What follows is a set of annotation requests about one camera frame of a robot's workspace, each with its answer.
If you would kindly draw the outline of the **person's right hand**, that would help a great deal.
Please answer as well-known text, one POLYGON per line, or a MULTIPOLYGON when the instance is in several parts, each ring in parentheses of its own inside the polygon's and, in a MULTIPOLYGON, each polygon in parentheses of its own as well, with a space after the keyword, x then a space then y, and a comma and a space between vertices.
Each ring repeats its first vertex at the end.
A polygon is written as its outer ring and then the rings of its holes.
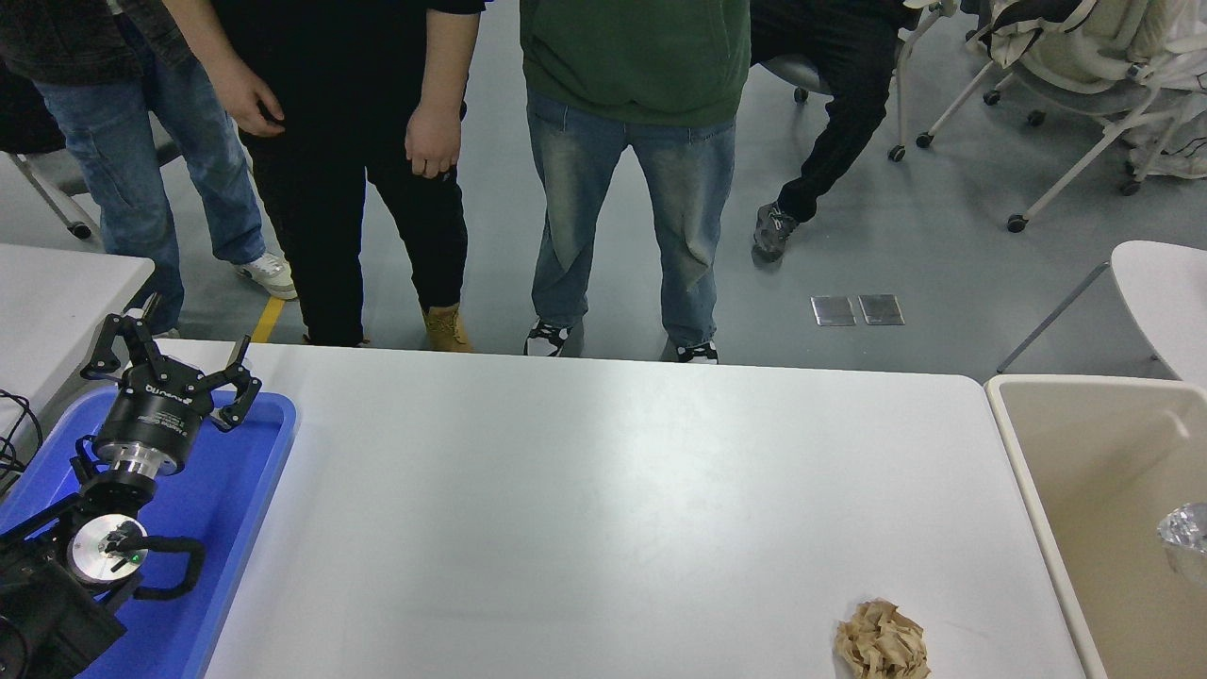
POLYGON ((272 87, 241 59, 218 59, 206 66, 206 74, 238 129, 255 137, 276 137, 285 131, 285 113, 272 87))

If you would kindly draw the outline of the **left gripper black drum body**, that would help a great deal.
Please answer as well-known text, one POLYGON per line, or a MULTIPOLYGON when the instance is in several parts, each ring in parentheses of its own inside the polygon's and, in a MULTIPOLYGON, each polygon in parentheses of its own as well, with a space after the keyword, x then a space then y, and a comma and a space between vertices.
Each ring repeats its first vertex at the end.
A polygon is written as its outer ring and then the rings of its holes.
POLYGON ((148 364, 130 365, 118 384, 118 394, 93 451, 111 444, 138 443, 162 453, 189 453, 197 441, 202 418, 212 399, 200 390, 188 391, 203 374, 193 365, 169 361, 161 371, 148 364))

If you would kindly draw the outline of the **person's left hand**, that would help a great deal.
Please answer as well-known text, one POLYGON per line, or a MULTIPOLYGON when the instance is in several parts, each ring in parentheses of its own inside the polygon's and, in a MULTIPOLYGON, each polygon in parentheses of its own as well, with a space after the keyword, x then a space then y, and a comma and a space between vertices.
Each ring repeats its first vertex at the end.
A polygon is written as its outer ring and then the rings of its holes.
POLYGON ((419 103, 406 124, 406 159, 412 172, 439 178, 457 166, 462 104, 419 103))

